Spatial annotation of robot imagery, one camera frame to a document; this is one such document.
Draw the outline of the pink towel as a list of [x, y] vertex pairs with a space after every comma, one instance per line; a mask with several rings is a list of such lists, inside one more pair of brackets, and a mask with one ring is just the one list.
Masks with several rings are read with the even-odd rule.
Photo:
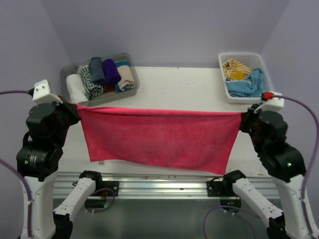
[[79, 106], [91, 161], [223, 174], [240, 113]]

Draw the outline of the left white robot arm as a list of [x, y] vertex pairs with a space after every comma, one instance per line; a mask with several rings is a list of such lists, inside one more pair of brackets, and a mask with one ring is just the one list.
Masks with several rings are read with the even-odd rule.
[[43, 103], [29, 111], [28, 131], [16, 156], [26, 213], [22, 239], [70, 238], [74, 219], [87, 198], [104, 189], [99, 172], [84, 171], [63, 203], [53, 208], [54, 183], [67, 132], [80, 120], [77, 105], [71, 103]]

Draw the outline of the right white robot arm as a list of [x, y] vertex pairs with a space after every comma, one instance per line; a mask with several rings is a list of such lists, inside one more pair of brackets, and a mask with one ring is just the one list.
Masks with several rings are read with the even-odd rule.
[[270, 239], [317, 239], [308, 197], [302, 191], [306, 167], [301, 153], [286, 142], [287, 123], [281, 114], [253, 104], [241, 115], [240, 131], [249, 134], [262, 166], [275, 184], [282, 208], [274, 206], [239, 170], [223, 176], [226, 195], [241, 197], [262, 220]]

